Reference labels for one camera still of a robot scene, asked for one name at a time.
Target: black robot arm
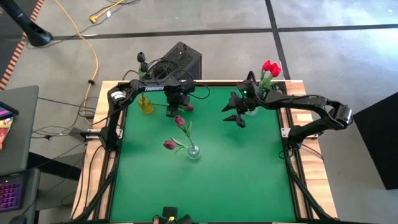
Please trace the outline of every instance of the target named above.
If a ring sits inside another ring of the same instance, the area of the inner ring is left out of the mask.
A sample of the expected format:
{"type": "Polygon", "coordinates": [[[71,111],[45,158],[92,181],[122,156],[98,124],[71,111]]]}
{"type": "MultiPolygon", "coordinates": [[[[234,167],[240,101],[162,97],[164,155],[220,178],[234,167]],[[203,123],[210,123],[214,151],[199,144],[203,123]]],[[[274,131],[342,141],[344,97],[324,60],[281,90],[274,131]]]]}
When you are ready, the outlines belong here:
{"type": "Polygon", "coordinates": [[[235,109],[237,114],[224,119],[224,121],[235,121],[242,128],[246,126],[242,115],[258,106],[268,110],[296,108],[319,114],[320,119],[318,120],[305,126],[295,125],[291,127],[287,138],[291,149],[299,149],[307,136],[321,134],[327,129],[345,129],[352,123],[352,110],[346,105],[318,95],[289,96],[275,90],[260,89],[253,72],[249,72],[248,78],[239,82],[237,87],[242,97],[235,92],[231,92],[231,98],[223,109],[223,111],[235,109]]]}
{"type": "Polygon", "coordinates": [[[166,116],[174,117],[178,106],[187,106],[190,102],[189,93],[195,91],[195,82],[186,80],[184,82],[169,75],[162,80],[131,80],[129,83],[120,83],[108,91],[108,118],[106,126],[101,128],[99,140],[106,150],[118,150],[119,136],[116,133],[119,117],[136,98],[136,96],[148,91],[164,91],[167,98],[166,116]]]}

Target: concrete floor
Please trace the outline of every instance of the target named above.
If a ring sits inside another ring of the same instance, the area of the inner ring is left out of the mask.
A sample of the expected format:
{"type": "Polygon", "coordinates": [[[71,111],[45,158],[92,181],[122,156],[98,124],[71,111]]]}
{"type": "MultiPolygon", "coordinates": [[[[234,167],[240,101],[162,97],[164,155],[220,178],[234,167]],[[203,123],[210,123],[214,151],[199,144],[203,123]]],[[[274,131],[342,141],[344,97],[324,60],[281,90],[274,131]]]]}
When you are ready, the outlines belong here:
{"type": "MultiPolygon", "coordinates": [[[[108,4],[105,0],[60,2],[81,30],[91,25],[88,21],[91,13],[108,4]]],[[[271,3],[278,27],[398,24],[398,2],[393,0],[272,0],[271,3]]],[[[53,0],[45,1],[36,22],[54,36],[75,33],[53,0]]],[[[104,24],[92,27],[85,34],[270,27],[263,0],[143,0],[124,6],[104,24]]],[[[398,91],[398,68],[394,66],[398,62],[397,29],[279,35],[291,78],[304,80],[309,94],[340,100],[358,112],[398,91]]],[[[178,41],[203,54],[203,79],[243,79],[249,70],[259,73],[265,59],[279,60],[270,32],[95,39],[90,42],[99,59],[96,82],[119,80],[127,70],[137,68],[138,52],[155,59],[178,41]]],[[[90,49],[80,40],[46,49],[25,48],[7,88],[38,85],[42,97],[79,104],[94,65],[90,49]]],[[[95,86],[91,96],[98,96],[99,89],[100,85],[95,86]]],[[[35,128],[69,126],[75,119],[75,110],[39,101],[35,128]]],[[[88,127],[82,119],[76,126],[88,127]]],[[[78,141],[69,137],[50,141],[33,139],[31,151],[55,157],[76,144],[78,141]]],[[[384,190],[356,125],[326,132],[320,138],[320,145],[338,216],[353,222],[394,223],[398,219],[398,191],[384,190]]],[[[81,149],[76,149],[63,159],[73,164],[79,155],[81,149]]],[[[42,179],[44,185],[51,185],[50,178],[42,179]]],[[[43,208],[53,201],[60,204],[61,198],[75,186],[75,182],[66,182],[54,190],[53,197],[42,197],[43,208]]],[[[44,210],[39,223],[59,222],[69,213],[70,208],[44,210]]]]}

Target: purple backlit keyboard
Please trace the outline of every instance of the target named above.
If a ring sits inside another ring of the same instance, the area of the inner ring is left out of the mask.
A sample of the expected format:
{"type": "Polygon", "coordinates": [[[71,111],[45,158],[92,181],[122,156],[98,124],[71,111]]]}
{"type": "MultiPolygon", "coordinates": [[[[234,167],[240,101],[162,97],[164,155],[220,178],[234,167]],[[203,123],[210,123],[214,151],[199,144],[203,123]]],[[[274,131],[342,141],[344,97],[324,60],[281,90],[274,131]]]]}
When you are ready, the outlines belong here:
{"type": "Polygon", "coordinates": [[[0,212],[22,207],[24,176],[0,177],[0,212]]]}

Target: green mat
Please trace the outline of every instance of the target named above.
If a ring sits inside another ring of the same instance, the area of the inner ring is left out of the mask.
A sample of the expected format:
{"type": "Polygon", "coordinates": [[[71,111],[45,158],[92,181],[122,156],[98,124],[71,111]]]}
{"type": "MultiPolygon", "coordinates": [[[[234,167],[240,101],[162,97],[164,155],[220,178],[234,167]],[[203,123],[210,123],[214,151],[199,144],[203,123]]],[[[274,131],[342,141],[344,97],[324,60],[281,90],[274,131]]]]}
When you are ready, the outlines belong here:
{"type": "MultiPolygon", "coordinates": [[[[223,119],[221,112],[236,87],[210,87],[205,100],[191,98],[195,109],[180,112],[193,121],[192,140],[201,158],[174,154],[163,147],[174,137],[188,143],[166,107],[154,105],[144,115],[135,101],[128,109],[114,192],[112,222],[149,222],[164,206],[178,207],[195,222],[294,221],[294,209],[282,149],[277,113],[259,109],[245,115],[246,128],[223,119]]],[[[194,92],[205,96],[207,89],[194,92]]],[[[165,104],[163,92],[146,93],[165,104]]]]}

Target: yellow vase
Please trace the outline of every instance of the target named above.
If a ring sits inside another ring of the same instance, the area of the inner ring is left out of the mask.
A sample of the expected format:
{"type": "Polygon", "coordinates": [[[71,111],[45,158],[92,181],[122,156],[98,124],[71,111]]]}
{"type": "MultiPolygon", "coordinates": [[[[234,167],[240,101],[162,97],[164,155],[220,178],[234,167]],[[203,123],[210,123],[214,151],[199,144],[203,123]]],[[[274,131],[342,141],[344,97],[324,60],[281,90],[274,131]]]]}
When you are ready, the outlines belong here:
{"type": "Polygon", "coordinates": [[[139,96],[138,105],[144,114],[151,114],[154,111],[154,105],[152,105],[150,99],[146,96],[139,96]]]}

